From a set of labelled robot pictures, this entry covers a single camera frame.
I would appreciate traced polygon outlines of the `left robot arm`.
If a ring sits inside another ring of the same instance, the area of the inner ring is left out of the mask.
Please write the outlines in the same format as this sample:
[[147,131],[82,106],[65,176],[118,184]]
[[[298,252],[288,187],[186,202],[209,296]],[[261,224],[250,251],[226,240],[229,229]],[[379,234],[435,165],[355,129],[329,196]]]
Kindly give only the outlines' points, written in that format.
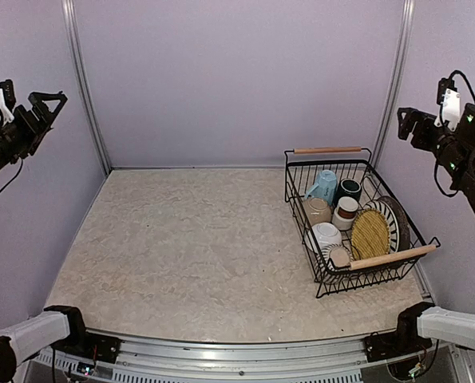
[[[24,164],[52,130],[68,101],[63,92],[32,92],[31,109],[16,104],[13,83],[0,83],[0,171],[9,164]],[[49,306],[39,315],[0,329],[0,382],[12,382],[18,367],[48,346],[67,346],[83,355],[93,348],[81,311],[74,306]]]

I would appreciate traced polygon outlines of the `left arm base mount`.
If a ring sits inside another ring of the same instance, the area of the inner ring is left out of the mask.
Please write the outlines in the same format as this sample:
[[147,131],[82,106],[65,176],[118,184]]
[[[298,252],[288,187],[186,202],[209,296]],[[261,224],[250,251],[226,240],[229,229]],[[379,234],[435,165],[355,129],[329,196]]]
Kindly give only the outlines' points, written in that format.
[[69,335],[66,339],[56,341],[52,348],[95,362],[115,364],[121,348],[121,339],[85,332],[81,336]]

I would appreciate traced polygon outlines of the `grey deer pattern plate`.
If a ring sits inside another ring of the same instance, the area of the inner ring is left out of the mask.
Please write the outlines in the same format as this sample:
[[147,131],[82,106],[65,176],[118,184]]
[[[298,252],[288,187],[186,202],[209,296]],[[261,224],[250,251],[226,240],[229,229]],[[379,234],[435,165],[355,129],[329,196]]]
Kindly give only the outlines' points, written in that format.
[[390,210],[393,212],[397,219],[398,229],[397,229],[397,248],[394,252],[408,250],[410,248],[410,225],[407,219],[407,215],[402,207],[402,205],[394,198],[383,195],[378,198],[378,201],[381,201],[390,207]]

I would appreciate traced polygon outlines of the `white and brown cup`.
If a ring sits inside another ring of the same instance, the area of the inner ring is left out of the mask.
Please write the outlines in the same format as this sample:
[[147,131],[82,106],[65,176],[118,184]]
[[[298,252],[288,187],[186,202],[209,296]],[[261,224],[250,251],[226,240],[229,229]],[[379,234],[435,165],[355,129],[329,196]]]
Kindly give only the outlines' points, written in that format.
[[358,202],[349,196],[338,200],[331,223],[340,231],[350,230],[358,212]]

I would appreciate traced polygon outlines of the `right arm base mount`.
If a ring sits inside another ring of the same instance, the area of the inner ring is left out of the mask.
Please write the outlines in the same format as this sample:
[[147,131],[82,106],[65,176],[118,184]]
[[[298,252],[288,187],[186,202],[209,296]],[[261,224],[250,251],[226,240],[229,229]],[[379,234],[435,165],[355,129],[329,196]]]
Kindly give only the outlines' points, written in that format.
[[398,336],[395,331],[374,332],[363,339],[366,359],[369,363],[406,356],[411,353],[425,352],[433,345],[428,338]]

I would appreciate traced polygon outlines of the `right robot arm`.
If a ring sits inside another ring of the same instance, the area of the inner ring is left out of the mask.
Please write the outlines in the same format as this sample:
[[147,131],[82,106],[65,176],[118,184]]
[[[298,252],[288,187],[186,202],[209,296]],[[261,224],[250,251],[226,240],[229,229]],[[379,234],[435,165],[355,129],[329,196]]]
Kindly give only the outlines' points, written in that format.
[[[451,177],[450,189],[464,194],[475,215],[475,104],[465,105],[455,129],[448,123],[437,126],[434,115],[414,108],[399,108],[397,118],[398,138],[411,136],[414,148],[433,153],[435,166]],[[419,304],[402,312],[398,324],[401,328],[390,336],[395,353],[409,353],[421,338],[475,350],[475,314]]]

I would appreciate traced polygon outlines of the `black white striped plate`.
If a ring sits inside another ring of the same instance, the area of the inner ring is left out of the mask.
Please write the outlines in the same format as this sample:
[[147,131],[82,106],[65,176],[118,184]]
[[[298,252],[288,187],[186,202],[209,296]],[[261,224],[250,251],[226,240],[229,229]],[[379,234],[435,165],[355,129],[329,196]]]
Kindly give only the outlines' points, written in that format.
[[395,214],[393,213],[393,210],[386,203],[378,199],[369,201],[368,203],[364,205],[364,208],[375,209],[384,215],[386,222],[388,223],[389,231],[390,231],[389,252],[390,253],[397,252],[399,248],[399,244],[400,244],[400,235],[399,235],[398,220]]

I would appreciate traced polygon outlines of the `yellow woven plate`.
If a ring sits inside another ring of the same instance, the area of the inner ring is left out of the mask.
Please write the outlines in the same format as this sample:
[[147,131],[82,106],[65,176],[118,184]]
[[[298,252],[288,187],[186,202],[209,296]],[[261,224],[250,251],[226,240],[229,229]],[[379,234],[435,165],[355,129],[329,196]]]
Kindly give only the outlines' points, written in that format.
[[354,220],[351,229],[351,250],[355,260],[371,259],[390,251],[390,227],[378,210],[367,208]]

